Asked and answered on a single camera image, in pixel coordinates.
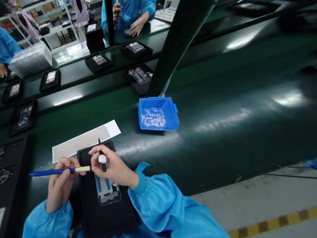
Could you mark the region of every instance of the elastic cuff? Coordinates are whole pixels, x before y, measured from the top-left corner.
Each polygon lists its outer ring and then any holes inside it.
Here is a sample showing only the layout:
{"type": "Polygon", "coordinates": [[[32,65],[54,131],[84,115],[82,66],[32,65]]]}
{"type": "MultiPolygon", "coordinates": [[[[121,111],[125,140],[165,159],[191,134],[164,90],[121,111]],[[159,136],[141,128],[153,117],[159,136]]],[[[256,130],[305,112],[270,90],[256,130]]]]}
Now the elastic cuff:
{"type": "Polygon", "coordinates": [[[137,185],[137,187],[135,189],[131,189],[136,195],[140,195],[142,194],[145,189],[146,189],[146,178],[145,175],[137,172],[137,174],[139,175],[139,184],[137,185]]]}

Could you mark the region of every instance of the worker's left hand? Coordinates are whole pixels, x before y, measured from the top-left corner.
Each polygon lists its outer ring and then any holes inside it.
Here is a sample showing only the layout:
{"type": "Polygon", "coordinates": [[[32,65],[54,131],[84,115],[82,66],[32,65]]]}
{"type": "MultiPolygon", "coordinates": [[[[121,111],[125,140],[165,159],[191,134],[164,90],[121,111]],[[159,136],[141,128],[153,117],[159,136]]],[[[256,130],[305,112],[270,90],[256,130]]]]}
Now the worker's left hand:
{"type": "Polygon", "coordinates": [[[0,64],[0,78],[4,78],[8,76],[8,70],[4,66],[4,64],[0,64]]]}
{"type": "Polygon", "coordinates": [[[135,35],[139,35],[141,30],[143,29],[144,24],[149,19],[149,13],[146,12],[143,16],[141,16],[138,20],[136,20],[130,27],[131,33],[130,36],[134,37],[135,35]]]}
{"type": "MultiPolygon", "coordinates": [[[[49,194],[46,202],[46,212],[54,213],[61,209],[67,202],[72,189],[75,175],[70,173],[68,168],[78,168],[80,164],[78,159],[73,157],[62,157],[56,164],[55,169],[66,169],[60,175],[51,175],[49,181],[49,194]]],[[[86,175],[86,172],[80,172],[80,175],[86,175]]]]}

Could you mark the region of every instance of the hand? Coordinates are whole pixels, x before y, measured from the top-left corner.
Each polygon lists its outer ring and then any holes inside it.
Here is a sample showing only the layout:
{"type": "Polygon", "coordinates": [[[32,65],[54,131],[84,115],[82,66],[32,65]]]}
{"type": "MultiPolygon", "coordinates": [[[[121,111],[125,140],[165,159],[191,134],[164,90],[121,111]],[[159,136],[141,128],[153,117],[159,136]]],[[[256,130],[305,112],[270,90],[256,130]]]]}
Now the hand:
{"type": "Polygon", "coordinates": [[[135,35],[139,35],[141,30],[143,29],[144,24],[149,19],[149,13],[145,12],[143,16],[141,16],[138,20],[136,20],[130,27],[131,33],[130,36],[134,37],[135,35]]]}
{"type": "Polygon", "coordinates": [[[119,185],[128,186],[132,189],[135,189],[139,184],[138,174],[129,169],[116,152],[113,152],[104,145],[98,145],[92,148],[89,154],[94,154],[91,158],[91,170],[98,177],[110,179],[119,185]],[[102,151],[107,157],[109,168],[106,172],[103,172],[100,168],[98,161],[99,151],[102,151]]]}
{"type": "Polygon", "coordinates": [[[112,8],[112,16],[113,16],[113,26],[116,26],[121,17],[121,11],[123,7],[121,7],[120,3],[115,3],[112,8]]]}
{"type": "Polygon", "coordinates": [[[4,64],[0,64],[0,78],[4,78],[8,76],[8,70],[4,66],[4,64]]]}
{"type": "MultiPolygon", "coordinates": [[[[54,213],[58,211],[67,202],[74,183],[75,175],[77,174],[71,174],[68,168],[77,167],[80,167],[78,159],[73,157],[62,157],[57,162],[55,169],[66,170],[60,175],[51,175],[50,177],[49,195],[46,202],[47,213],[54,213]]],[[[80,172],[79,174],[84,176],[86,175],[86,172],[80,172]]]]}

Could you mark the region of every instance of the metal support pole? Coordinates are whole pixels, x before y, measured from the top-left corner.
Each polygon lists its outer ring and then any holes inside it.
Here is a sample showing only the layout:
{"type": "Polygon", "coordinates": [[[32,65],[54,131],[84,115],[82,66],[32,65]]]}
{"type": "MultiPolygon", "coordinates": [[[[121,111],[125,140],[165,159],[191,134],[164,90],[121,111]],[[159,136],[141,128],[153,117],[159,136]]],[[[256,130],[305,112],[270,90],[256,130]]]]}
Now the metal support pole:
{"type": "Polygon", "coordinates": [[[67,7],[67,4],[66,4],[65,0],[63,0],[63,3],[64,3],[64,6],[65,6],[65,10],[66,10],[67,16],[68,16],[68,18],[69,18],[69,20],[70,20],[70,24],[72,25],[72,29],[73,29],[73,32],[74,32],[74,34],[75,34],[76,41],[79,42],[79,38],[78,38],[78,35],[77,35],[77,31],[76,31],[76,28],[75,28],[75,26],[74,26],[74,24],[73,24],[72,17],[71,17],[71,15],[70,15],[70,13],[69,13],[69,10],[68,10],[68,7],[67,7]]]}
{"type": "Polygon", "coordinates": [[[183,57],[186,49],[215,6],[215,0],[181,0],[155,67],[147,97],[157,97],[183,57]]]}
{"type": "Polygon", "coordinates": [[[109,45],[115,45],[115,31],[113,27],[113,15],[112,15],[112,0],[104,0],[105,7],[106,7],[106,14],[107,14],[107,25],[106,25],[106,32],[108,28],[108,36],[109,36],[109,45]]]}
{"type": "Polygon", "coordinates": [[[29,45],[32,45],[30,43],[30,41],[27,39],[27,37],[24,36],[24,34],[22,33],[22,31],[19,29],[19,27],[15,24],[15,22],[11,19],[11,17],[9,17],[9,20],[13,23],[13,25],[15,26],[15,28],[20,32],[20,34],[23,36],[23,38],[29,43],[29,45]]]}

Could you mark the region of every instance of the tray with phone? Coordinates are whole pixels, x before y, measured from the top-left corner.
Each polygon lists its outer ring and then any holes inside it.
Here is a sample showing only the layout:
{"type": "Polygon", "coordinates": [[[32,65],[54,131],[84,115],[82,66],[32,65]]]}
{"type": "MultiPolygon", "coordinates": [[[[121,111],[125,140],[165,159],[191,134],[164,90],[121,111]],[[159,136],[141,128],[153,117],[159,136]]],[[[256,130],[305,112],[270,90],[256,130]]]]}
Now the tray with phone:
{"type": "Polygon", "coordinates": [[[15,100],[22,98],[22,92],[23,92],[22,86],[23,86],[22,80],[17,80],[9,84],[4,90],[2,103],[8,104],[10,102],[13,102],[15,100]]]}
{"type": "Polygon", "coordinates": [[[24,132],[35,125],[37,114],[37,100],[32,99],[26,101],[13,110],[10,120],[9,136],[17,135],[24,132]]]}
{"type": "Polygon", "coordinates": [[[112,61],[101,53],[96,53],[86,58],[85,63],[92,71],[96,73],[111,68],[113,66],[112,61]]]}
{"type": "Polygon", "coordinates": [[[124,54],[126,54],[132,59],[138,59],[141,57],[151,55],[153,53],[153,50],[150,47],[138,41],[132,41],[122,45],[121,50],[124,54]]]}
{"type": "Polygon", "coordinates": [[[124,79],[130,84],[140,97],[148,91],[153,70],[146,64],[136,65],[123,71],[124,79]]]}
{"type": "Polygon", "coordinates": [[[39,91],[45,92],[52,88],[57,88],[60,86],[60,81],[60,70],[58,68],[45,72],[42,74],[39,91]]]}
{"type": "MultiPolygon", "coordinates": [[[[115,151],[112,141],[102,144],[115,151]]],[[[88,152],[92,148],[77,152],[81,166],[91,165],[92,156],[88,152]]],[[[131,203],[127,187],[113,186],[111,180],[99,178],[94,172],[79,176],[79,185],[85,237],[112,237],[137,229],[139,216],[131,203]]]]}
{"type": "Polygon", "coordinates": [[[235,3],[228,10],[234,11],[239,15],[256,18],[275,12],[281,5],[268,2],[242,1],[235,3]]]}

